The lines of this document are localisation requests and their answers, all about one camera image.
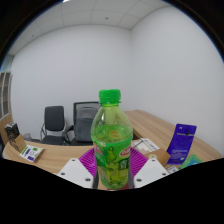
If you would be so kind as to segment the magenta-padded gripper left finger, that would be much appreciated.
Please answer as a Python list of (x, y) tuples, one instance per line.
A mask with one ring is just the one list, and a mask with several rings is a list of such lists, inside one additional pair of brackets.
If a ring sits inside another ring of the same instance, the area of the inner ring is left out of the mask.
[(80, 158), (71, 158), (59, 171), (58, 176), (78, 186), (97, 189), (99, 176), (94, 149), (89, 149)]

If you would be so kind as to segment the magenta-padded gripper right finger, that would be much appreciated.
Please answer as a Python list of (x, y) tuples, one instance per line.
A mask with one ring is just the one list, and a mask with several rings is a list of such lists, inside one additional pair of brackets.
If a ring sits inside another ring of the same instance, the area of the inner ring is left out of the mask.
[(168, 175), (168, 171), (157, 159), (148, 159), (138, 150), (131, 149), (128, 176), (130, 189), (146, 186)]

